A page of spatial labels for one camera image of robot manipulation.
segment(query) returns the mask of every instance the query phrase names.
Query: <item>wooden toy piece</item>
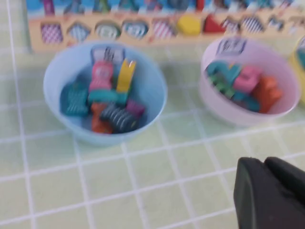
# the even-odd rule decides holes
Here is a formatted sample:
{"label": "wooden toy piece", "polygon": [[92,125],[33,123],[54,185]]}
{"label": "wooden toy piece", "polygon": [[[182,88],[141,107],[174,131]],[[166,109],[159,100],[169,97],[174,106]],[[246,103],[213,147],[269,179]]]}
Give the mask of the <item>wooden toy piece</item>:
{"label": "wooden toy piece", "polygon": [[126,133],[137,129],[139,125],[138,119],[126,111],[124,108],[118,107],[114,103],[110,103],[101,113],[102,121],[109,121],[112,128],[117,133]]}
{"label": "wooden toy piece", "polygon": [[101,121],[98,115],[93,115],[91,130],[100,134],[112,134],[113,130],[109,122]]}
{"label": "wooden toy piece", "polygon": [[86,116],[88,89],[81,83],[64,87],[61,92],[61,112],[68,116]]}
{"label": "wooden toy piece", "polygon": [[245,66],[234,80],[233,88],[249,94],[258,84],[262,72],[259,68]]}
{"label": "wooden toy piece", "polygon": [[233,64],[232,67],[230,67],[225,61],[213,61],[207,66],[206,71],[208,75],[213,75],[216,73],[222,74],[226,82],[231,86],[233,85],[234,80],[240,74],[241,69],[242,67],[239,64]]}
{"label": "wooden toy piece", "polygon": [[113,66],[110,62],[96,62],[92,68],[92,81],[89,85],[89,92],[98,89],[110,90]]}
{"label": "wooden toy piece", "polygon": [[127,59],[123,61],[118,77],[118,84],[116,87],[117,92],[127,93],[129,91],[135,66],[136,66],[135,61],[129,62]]}
{"label": "wooden toy piece", "polygon": [[272,76],[262,76],[251,95],[261,105],[259,112],[267,113],[282,97],[283,91],[277,88],[277,81]]}
{"label": "wooden toy piece", "polygon": [[305,70],[305,49],[298,49],[296,51],[299,63],[301,64],[302,68]]}
{"label": "wooden toy piece", "polygon": [[177,28],[184,35],[198,36],[201,33],[202,22],[195,16],[183,15],[177,21]]}
{"label": "wooden toy piece", "polygon": [[217,23],[214,16],[209,14],[205,21],[203,27],[204,33],[224,33],[225,28],[221,26],[221,24]]}
{"label": "wooden toy piece", "polygon": [[219,75],[214,74],[209,76],[210,81],[213,83],[215,88],[228,99],[231,99],[235,94],[235,90],[226,84]]}
{"label": "wooden toy piece", "polygon": [[187,10],[190,0],[167,0],[168,5],[170,5],[173,9],[178,11]]}
{"label": "wooden toy piece", "polygon": [[127,100],[126,110],[136,117],[141,117],[145,111],[145,107],[139,103],[136,103],[134,100]]}
{"label": "wooden toy piece", "polygon": [[89,93],[88,102],[126,104],[127,97],[127,93],[117,93],[115,90],[94,90]]}
{"label": "wooden toy piece", "polygon": [[95,115],[100,115],[100,113],[107,107],[106,103],[92,103],[91,111]]}
{"label": "wooden toy piece", "polygon": [[196,1],[196,9],[198,11],[202,11],[204,8],[204,0],[197,0]]}
{"label": "wooden toy piece", "polygon": [[260,103],[251,96],[247,96],[242,100],[242,107],[253,112],[259,112],[261,109]]}
{"label": "wooden toy piece", "polygon": [[254,98],[250,97],[249,95],[234,90],[228,84],[224,83],[221,77],[218,75],[209,76],[210,81],[214,84],[216,89],[222,93],[226,98],[231,99],[236,104],[240,105],[241,107],[258,112],[260,109],[260,104]]}

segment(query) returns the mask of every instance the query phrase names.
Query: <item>sticker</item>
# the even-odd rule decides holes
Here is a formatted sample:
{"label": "sticker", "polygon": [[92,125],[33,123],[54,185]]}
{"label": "sticker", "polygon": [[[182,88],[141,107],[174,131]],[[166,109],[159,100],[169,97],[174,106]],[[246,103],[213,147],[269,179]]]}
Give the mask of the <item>sticker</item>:
{"label": "sticker", "polygon": [[232,18],[226,18],[223,23],[222,27],[225,28],[226,31],[231,33],[238,33],[241,31],[241,24],[238,21],[235,21]]}
{"label": "sticker", "polygon": [[121,35],[119,27],[111,22],[98,24],[95,31],[100,37],[110,40],[115,40]]}
{"label": "sticker", "polygon": [[80,23],[74,23],[68,33],[78,42],[83,42],[90,34],[90,29]]}
{"label": "sticker", "polygon": [[110,61],[113,64],[122,64],[125,59],[125,50],[123,48],[95,47],[91,50],[92,61]]}
{"label": "sticker", "polygon": [[242,25],[248,32],[256,33],[264,31],[262,23],[259,21],[258,17],[255,16],[243,18]]}
{"label": "sticker", "polygon": [[239,55],[244,51],[247,40],[240,37],[232,37],[222,40],[217,49],[217,54]]}
{"label": "sticker", "polygon": [[148,25],[143,21],[124,22],[123,30],[131,37],[136,39],[143,38],[148,32]]}
{"label": "sticker", "polygon": [[275,28],[276,30],[280,31],[284,28],[284,21],[283,20],[278,20],[278,18],[273,15],[270,19],[269,19],[269,27]]}
{"label": "sticker", "polygon": [[152,25],[154,36],[158,39],[166,39],[175,36],[175,31],[167,21],[154,21]]}
{"label": "sticker", "polygon": [[63,41],[60,24],[43,24],[41,35],[42,41],[46,44],[59,44]]}

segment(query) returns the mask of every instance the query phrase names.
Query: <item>blue puzzle background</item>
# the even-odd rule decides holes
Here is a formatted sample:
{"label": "blue puzzle background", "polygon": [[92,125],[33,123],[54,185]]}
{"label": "blue puzzle background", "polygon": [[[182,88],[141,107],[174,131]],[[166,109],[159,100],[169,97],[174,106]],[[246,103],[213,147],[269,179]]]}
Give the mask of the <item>blue puzzle background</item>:
{"label": "blue puzzle background", "polygon": [[[50,0],[27,0],[27,9],[29,16],[44,16],[44,1]],[[72,6],[71,12],[86,13],[93,11],[102,11],[104,4],[110,6],[111,11],[128,10],[128,11],[159,11],[164,13],[175,12],[176,9],[168,4],[168,0],[53,0],[55,14],[63,14],[69,6]],[[188,11],[195,10],[195,0],[189,0]]]}

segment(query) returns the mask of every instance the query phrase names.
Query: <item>heart shape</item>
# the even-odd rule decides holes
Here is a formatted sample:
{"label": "heart shape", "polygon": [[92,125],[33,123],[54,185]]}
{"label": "heart shape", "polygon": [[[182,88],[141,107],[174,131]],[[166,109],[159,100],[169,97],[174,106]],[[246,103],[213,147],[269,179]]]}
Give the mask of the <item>heart shape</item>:
{"label": "heart shape", "polygon": [[142,39],[148,32],[148,24],[144,21],[125,21],[122,29],[131,37]]}

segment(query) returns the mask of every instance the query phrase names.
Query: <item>shape cutout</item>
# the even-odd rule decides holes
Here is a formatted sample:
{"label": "shape cutout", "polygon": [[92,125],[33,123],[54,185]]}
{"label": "shape cutout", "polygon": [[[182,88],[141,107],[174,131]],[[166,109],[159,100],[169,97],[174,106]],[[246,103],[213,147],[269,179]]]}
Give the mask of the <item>shape cutout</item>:
{"label": "shape cutout", "polygon": [[59,44],[63,41],[61,25],[59,23],[46,23],[41,25],[42,41],[45,44]]}
{"label": "shape cutout", "polygon": [[117,24],[111,21],[101,21],[95,27],[95,32],[101,37],[115,40],[120,37],[121,30]]}
{"label": "shape cutout", "polygon": [[125,21],[123,30],[135,39],[142,39],[148,32],[148,25],[144,21]]}
{"label": "shape cutout", "polygon": [[157,39],[166,39],[176,36],[176,31],[166,20],[155,20],[152,22],[153,33]]}
{"label": "shape cutout", "polygon": [[264,27],[260,22],[259,18],[256,16],[248,16],[242,19],[242,26],[251,33],[263,32]]}
{"label": "shape cutout", "polygon": [[275,15],[272,15],[268,20],[268,26],[281,31],[284,28],[284,21],[279,20]]}
{"label": "shape cutout", "polygon": [[90,28],[76,22],[69,29],[68,34],[78,42],[83,42],[90,34]]}
{"label": "shape cutout", "polygon": [[234,20],[233,18],[227,17],[222,23],[222,27],[225,28],[226,31],[231,33],[239,33],[241,32],[241,24],[239,21]]}

